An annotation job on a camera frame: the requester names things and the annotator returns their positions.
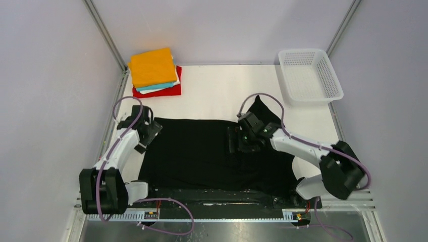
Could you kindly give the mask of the black t shirt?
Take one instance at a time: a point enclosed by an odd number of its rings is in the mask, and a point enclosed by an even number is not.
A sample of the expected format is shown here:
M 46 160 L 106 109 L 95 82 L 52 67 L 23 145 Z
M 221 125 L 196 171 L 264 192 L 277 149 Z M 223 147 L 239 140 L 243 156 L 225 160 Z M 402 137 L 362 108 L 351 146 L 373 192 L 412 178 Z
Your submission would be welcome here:
M 270 146 L 229 151 L 226 120 L 157 117 L 160 134 L 144 154 L 138 178 L 157 188 L 256 190 L 285 197 L 295 188 L 294 156 Z

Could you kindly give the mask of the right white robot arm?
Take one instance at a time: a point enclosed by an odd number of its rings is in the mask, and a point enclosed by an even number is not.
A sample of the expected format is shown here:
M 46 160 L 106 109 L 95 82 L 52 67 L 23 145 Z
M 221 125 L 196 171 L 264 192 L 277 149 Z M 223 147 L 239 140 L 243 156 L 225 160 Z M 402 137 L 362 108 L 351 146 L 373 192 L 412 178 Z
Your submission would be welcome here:
M 238 125 L 228 132 L 231 153 L 259 152 L 269 147 L 309 162 L 320 170 L 319 175 L 299 179 L 295 190 L 289 195 L 294 207 L 301 208 L 310 199 L 327 194 L 346 200 L 366 176 L 345 142 L 320 143 L 286 134 L 280 124 L 266 125 L 251 112 L 240 114 Z

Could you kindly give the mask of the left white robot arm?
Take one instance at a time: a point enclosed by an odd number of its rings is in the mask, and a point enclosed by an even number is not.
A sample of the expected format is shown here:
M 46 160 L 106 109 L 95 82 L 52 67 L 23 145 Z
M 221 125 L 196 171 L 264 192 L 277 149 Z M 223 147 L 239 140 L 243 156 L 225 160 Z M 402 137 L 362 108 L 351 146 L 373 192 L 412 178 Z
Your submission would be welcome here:
M 148 182 L 125 182 L 122 172 L 133 151 L 143 154 L 162 130 L 148 106 L 134 105 L 130 116 L 119 121 L 116 136 L 92 168 L 79 174 L 82 210 L 85 214 L 123 214 L 138 201 L 144 207 L 156 202 Z

